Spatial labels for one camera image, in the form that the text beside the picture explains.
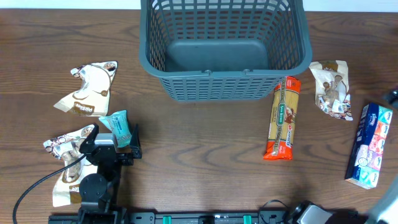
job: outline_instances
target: teal packet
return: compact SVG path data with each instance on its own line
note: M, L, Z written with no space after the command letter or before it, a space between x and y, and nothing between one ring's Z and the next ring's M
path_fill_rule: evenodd
M109 116L98 118L118 140L118 147L124 147L130 144L131 133L129 123L127 122L127 111L118 111Z

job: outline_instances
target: wooden table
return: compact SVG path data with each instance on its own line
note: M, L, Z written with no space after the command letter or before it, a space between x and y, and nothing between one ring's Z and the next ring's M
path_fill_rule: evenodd
M302 81L294 160L263 161L272 98L181 104L140 66L139 11L1 10L0 223L10 223L21 193L63 167L47 139L98 122L53 108L81 82L69 71L118 60L109 114L128 110L141 127L143 158L123 169L119 204L166 211L257 210L270 199L308 199L326 208L365 212L398 172L398 115L392 119L376 189L344 181L360 111L398 83L398 14L308 12L313 60L346 60L353 122L323 114L315 80ZM102 132L109 132L102 124ZM56 177L33 190L20 223L45 223Z

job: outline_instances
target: green clip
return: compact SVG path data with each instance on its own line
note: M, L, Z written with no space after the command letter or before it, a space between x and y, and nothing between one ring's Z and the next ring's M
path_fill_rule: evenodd
M163 224L172 224L172 217L163 217Z
M251 224L251 215L243 216L243 224Z

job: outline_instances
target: tissue box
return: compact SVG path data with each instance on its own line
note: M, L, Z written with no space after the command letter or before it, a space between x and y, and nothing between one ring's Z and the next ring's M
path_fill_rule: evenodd
M345 179L365 189L376 187L392 110L374 103L362 110Z

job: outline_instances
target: blue plastic basket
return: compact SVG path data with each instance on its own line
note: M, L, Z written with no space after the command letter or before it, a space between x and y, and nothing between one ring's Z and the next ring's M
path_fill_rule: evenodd
M308 68L302 0L141 0L140 61L178 101L253 100Z

